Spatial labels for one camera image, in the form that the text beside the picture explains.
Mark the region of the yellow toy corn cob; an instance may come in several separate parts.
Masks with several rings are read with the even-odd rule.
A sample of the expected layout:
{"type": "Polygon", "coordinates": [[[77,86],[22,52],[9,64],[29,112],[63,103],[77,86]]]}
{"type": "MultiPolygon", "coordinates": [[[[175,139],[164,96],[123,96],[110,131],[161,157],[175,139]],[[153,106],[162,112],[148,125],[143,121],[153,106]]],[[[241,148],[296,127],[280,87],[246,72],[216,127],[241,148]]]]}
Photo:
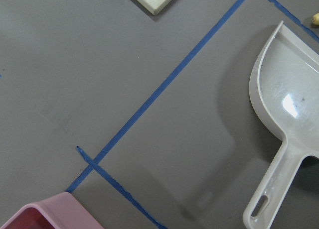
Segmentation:
{"type": "Polygon", "coordinates": [[[312,16],[312,24],[319,26],[319,13],[316,13],[312,16]]]}

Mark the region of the pink plastic bin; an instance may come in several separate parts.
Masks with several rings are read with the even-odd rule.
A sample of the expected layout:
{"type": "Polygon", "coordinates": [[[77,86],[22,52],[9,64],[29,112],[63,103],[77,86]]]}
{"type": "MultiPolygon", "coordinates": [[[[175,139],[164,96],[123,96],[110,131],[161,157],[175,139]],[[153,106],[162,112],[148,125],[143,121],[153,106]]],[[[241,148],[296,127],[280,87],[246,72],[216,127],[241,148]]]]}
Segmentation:
{"type": "Polygon", "coordinates": [[[19,209],[2,229],[101,229],[95,218],[70,194],[60,193],[19,209]]]}

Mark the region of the beige plastic dustpan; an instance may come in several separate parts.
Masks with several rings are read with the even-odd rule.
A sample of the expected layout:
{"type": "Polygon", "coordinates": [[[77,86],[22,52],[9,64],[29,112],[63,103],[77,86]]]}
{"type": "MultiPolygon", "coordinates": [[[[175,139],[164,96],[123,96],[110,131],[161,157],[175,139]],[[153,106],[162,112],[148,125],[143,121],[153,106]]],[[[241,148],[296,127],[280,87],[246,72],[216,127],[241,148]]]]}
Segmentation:
{"type": "Polygon", "coordinates": [[[283,22],[255,61],[249,97],[282,143],[243,213],[246,228],[268,229],[302,161],[319,156],[319,56],[283,22]]]}

